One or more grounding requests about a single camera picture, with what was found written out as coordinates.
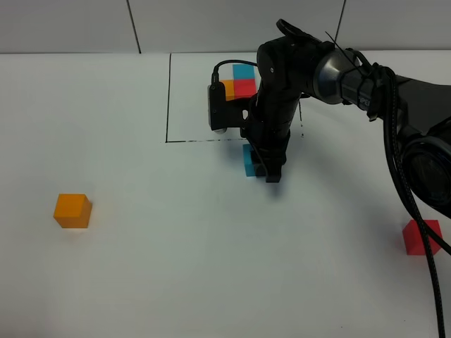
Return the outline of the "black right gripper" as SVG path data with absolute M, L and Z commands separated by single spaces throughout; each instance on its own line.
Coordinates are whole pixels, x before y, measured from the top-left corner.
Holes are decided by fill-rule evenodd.
M 281 163 L 287 160 L 290 127 L 298 107 L 298 94 L 258 92 L 250 99 L 249 115 L 240 128 L 240 135 L 262 157 L 254 157 L 254 171 L 266 183 L 280 182 Z

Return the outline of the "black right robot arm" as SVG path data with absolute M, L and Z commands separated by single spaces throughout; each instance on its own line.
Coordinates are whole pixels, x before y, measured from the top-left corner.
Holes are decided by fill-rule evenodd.
M 384 125 L 385 154 L 400 194 L 413 192 L 450 214 L 450 87 L 370 63 L 354 49 L 322 42 L 285 20 L 282 37 L 257 51 L 261 76 L 242 128 L 254 150 L 256 172 L 278 182 L 299 100 L 354 105 Z

